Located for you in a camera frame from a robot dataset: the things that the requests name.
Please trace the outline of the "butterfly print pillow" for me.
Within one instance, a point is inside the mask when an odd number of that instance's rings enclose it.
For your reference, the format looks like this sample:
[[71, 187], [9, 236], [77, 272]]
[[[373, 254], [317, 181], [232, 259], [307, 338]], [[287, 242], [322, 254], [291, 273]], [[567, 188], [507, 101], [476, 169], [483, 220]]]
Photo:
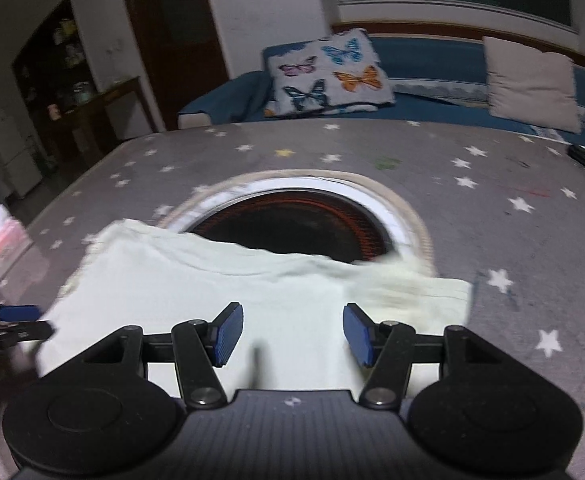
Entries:
[[370, 112], [395, 102], [381, 59], [362, 28], [272, 55], [268, 72], [272, 97], [266, 117]]

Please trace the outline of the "blue sofa bench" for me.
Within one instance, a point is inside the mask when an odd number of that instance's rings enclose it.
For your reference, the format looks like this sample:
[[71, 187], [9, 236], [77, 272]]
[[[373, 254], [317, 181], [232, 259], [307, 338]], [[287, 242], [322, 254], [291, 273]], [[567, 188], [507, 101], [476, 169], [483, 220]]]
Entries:
[[[479, 42], [419, 37], [374, 37], [381, 68], [393, 85], [391, 105], [347, 112], [352, 118], [415, 120], [483, 127], [544, 136], [585, 146], [585, 67], [573, 66], [581, 131], [531, 126], [520, 119], [489, 113], [487, 64]], [[264, 122], [275, 110], [273, 78], [268, 61], [279, 54], [296, 53], [305, 45], [280, 44], [262, 52], [262, 68], [227, 81], [178, 113], [178, 128]]]

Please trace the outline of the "beige pillow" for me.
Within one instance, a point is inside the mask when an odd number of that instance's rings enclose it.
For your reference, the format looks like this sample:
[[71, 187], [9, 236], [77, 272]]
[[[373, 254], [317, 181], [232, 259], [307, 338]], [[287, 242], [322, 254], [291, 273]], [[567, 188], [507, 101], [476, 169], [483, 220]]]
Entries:
[[573, 61], [517, 42], [483, 38], [489, 112], [526, 124], [581, 131]]

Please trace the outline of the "pale green shirt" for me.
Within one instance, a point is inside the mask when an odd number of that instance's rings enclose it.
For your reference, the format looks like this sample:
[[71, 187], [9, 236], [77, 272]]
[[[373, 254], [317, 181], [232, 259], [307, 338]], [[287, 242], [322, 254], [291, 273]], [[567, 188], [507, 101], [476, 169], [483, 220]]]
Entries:
[[192, 318], [211, 320], [234, 301], [244, 308], [245, 322], [219, 373], [227, 393], [359, 392], [364, 372], [343, 335], [346, 304], [357, 304], [376, 322], [399, 321], [439, 335], [467, 321], [471, 285], [435, 278], [414, 257], [389, 254], [348, 264], [122, 220], [94, 236], [48, 311], [55, 333], [38, 352], [38, 368], [54, 370], [121, 326], [166, 333]]

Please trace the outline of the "dark wooden door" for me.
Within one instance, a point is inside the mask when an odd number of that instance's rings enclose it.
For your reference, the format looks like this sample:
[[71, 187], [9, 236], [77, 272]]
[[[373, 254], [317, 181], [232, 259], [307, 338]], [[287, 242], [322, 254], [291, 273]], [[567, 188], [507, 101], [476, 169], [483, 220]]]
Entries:
[[184, 106], [228, 81], [209, 0], [125, 0], [159, 112], [178, 127]]

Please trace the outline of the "dark wooden shelf cabinet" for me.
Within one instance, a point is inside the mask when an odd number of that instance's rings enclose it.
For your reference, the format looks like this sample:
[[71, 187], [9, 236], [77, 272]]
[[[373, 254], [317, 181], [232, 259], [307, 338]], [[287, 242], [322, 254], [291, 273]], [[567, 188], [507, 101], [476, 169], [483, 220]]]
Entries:
[[61, 0], [12, 61], [21, 99], [35, 130], [34, 161], [48, 171], [90, 168], [123, 141], [110, 108], [140, 107], [158, 130], [140, 77], [116, 76], [99, 87], [88, 62], [71, 0]]

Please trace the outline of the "pink white plastic bag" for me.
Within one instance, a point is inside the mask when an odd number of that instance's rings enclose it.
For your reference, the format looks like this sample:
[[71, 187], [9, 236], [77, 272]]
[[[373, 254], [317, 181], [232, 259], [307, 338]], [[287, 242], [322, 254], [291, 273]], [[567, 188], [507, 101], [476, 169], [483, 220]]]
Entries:
[[0, 281], [31, 244], [24, 225], [0, 204]]

